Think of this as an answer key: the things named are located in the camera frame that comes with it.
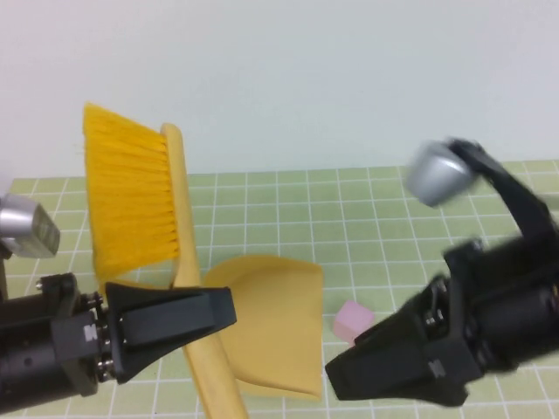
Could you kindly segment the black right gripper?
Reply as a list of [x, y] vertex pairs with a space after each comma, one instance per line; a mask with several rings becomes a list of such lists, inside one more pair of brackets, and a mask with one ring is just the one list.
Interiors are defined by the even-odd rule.
[[[397, 398], [424, 386], [433, 376], [430, 402], [440, 406], [464, 403], [466, 384], [481, 377], [469, 336], [466, 293], [472, 278], [471, 262], [480, 250], [479, 244], [462, 244], [447, 251], [444, 259], [450, 275], [431, 281], [431, 303], [422, 296], [408, 299], [397, 312], [360, 334], [356, 347], [325, 366], [339, 400]], [[408, 340], [428, 341], [427, 360], [415, 347], [363, 348]]]

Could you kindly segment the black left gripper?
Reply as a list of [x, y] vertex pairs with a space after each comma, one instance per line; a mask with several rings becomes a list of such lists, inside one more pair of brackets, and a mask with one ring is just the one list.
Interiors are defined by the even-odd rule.
[[114, 373], [124, 384], [164, 355], [237, 321], [228, 287], [156, 290], [109, 283], [110, 341], [98, 292], [80, 292], [74, 278], [62, 278], [58, 291], [52, 319], [55, 360], [79, 395], [96, 394], [98, 383]]

